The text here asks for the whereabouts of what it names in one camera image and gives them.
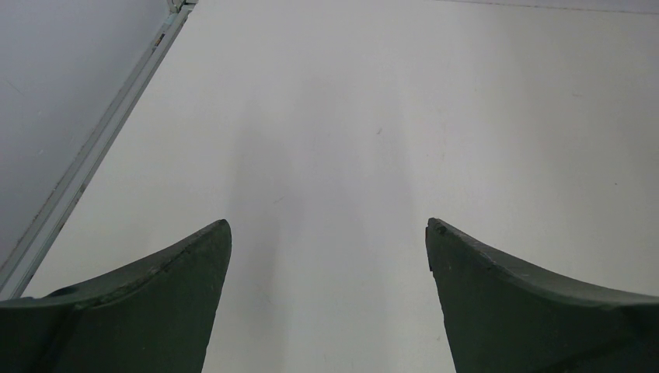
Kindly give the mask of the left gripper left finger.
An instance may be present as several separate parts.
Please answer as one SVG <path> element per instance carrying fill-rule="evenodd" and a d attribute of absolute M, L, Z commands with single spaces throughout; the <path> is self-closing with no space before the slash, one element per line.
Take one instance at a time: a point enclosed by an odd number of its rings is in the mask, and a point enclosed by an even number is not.
<path fill-rule="evenodd" d="M 226 220 L 42 298 L 1 303 L 3 372 L 199 372 L 232 253 Z"/>

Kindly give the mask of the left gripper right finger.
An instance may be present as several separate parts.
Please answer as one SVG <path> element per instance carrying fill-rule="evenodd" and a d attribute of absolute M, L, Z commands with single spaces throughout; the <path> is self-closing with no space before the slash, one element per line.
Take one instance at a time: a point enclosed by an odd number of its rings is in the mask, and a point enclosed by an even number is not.
<path fill-rule="evenodd" d="M 656 372 L 658 299 L 536 266 L 431 218 L 428 263 L 458 372 Z"/>

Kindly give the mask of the left aluminium frame rail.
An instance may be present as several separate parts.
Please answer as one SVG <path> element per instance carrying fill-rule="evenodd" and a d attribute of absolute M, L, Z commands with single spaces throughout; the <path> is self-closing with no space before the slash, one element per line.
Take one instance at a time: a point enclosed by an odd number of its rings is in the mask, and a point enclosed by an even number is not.
<path fill-rule="evenodd" d="M 1 3 L 1 298 L 18 298 L 195 7 Z"/>

